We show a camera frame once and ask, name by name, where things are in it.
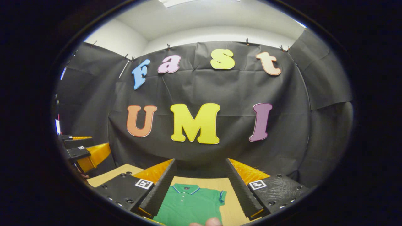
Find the shirt sleeve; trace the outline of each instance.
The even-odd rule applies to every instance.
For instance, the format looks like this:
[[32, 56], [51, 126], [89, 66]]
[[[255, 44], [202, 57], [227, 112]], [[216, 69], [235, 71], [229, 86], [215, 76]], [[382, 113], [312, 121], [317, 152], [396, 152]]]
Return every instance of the shirt sleeve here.
[[219, 197], [218, 197], [219, 205], [224, 205], [225, 204], [225, 198], [226, 198], [226, 191], [220, 191], [219, 192]]

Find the finger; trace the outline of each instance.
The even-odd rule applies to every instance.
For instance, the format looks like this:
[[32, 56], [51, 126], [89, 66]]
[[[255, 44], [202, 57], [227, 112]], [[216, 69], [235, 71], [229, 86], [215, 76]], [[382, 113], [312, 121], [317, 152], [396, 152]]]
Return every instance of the finger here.
[[210, 218], [205, 223], [205, 226], [222, 226], [222, 223], [219, 221], [218, 218]]

